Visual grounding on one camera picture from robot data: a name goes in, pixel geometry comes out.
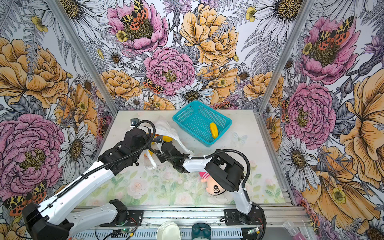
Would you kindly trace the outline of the translucent white plastic bag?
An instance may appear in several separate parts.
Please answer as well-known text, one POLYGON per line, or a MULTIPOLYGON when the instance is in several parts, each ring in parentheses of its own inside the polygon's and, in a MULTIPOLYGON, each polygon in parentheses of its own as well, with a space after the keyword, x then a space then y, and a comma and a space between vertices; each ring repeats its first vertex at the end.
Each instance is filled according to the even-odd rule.
MULTIPOLYGON (((171 138, 182 147, 186 154, 193 154, 193 152, 182 143, 178 132, 170 125, 166 118, 163 116, 158 117, 154 122, 154 125, 156 127, 157 135, 171 138)), ((157 168, 157 164, 152 155, 153 153, 150 150, 144 150, 140 156, 140 160, 143 161, 146 170, 154 170, 157 168)))

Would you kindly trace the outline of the yellow toy banana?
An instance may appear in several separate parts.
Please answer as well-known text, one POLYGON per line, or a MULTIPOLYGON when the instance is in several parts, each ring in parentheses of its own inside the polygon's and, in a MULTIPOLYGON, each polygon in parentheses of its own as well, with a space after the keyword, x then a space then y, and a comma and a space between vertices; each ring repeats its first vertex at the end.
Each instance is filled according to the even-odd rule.
POLYGON ((213 139, 219 136, 219 129, 215 123, 210 123, 210 131, 213 139))

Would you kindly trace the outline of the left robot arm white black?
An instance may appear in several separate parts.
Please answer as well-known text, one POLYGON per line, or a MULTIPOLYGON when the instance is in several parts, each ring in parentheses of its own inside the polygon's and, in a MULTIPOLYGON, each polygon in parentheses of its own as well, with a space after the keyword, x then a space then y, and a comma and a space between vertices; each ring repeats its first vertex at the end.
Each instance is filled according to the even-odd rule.
POLYGON ((95 163, 59 193, 40 204, 28 204, 22 217, 31 240, 67 240, 72 235, 102 224, 125 225, 127 207, 119 200, 81 212, 71 217, 72 210, 99 186, 124 169, 137 165, 141 153, 156 134, 148 120, 138 122, 126 132, 122 141, 100 155, 95 163))

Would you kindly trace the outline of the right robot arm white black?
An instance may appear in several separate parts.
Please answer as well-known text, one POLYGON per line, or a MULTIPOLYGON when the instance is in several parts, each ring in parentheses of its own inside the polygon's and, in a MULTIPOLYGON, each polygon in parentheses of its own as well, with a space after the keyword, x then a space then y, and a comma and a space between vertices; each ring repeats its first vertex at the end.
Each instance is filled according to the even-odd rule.
POLYGON ((235 222, 244 225, 266 223, 264 210, 250 200, 246 190, 246 182, 250 176, 250 162, 240 151, 224 149, 216 150, 207 156, 189 156, 178 151, 172 142, 162 143, 160 150, 152 148, 149 150, 161 163, 169 162, 179 173, 208 174, 219 187, 230 192, 237 211, 235 222))

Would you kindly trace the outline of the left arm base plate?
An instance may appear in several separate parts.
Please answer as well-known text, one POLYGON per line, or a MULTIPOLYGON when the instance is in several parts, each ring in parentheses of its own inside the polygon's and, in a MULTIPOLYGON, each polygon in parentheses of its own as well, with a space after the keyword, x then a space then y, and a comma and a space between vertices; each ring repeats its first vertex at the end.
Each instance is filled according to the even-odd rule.
POLYGON ((101 227, 140 227, 142 224, 143 210, 119 211, 115 219, 108 224, 102 224, 101 227))

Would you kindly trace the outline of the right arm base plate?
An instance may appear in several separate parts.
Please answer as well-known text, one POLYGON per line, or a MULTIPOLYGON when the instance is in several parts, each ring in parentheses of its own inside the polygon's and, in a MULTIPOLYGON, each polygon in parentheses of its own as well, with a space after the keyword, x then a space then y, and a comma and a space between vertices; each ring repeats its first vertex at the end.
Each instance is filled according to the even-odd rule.
POLYGON ((236 209, 225 209, 224 223, 227 226, 262 226, 266 220, 260 209, 252 208, 248 214, 243 214, 236 209))

